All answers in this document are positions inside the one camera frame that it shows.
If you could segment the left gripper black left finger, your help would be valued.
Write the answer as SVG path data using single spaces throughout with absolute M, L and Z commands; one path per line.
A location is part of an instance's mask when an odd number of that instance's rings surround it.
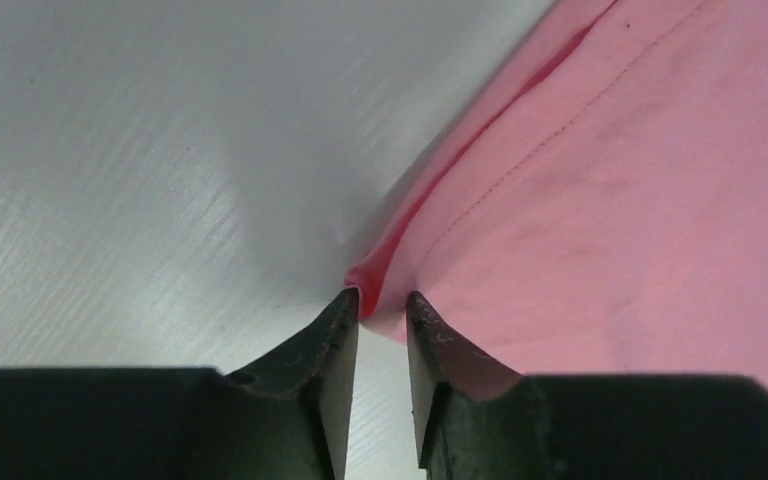
M 0 479 L 341 479 L 359 294 L 230 373 L 0 369 Z

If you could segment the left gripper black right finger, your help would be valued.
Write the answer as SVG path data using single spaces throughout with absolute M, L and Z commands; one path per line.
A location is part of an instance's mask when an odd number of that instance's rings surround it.
M 768 390 L 735 375 L 522 375 L 406 301 L 430 479 L 768 479 Z

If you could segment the pink t-shirt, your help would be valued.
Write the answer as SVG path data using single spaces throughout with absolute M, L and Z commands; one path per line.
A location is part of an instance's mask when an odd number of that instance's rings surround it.
M 768 388 L 768 1 L 560 1 L 345 279 L 522 372 Z

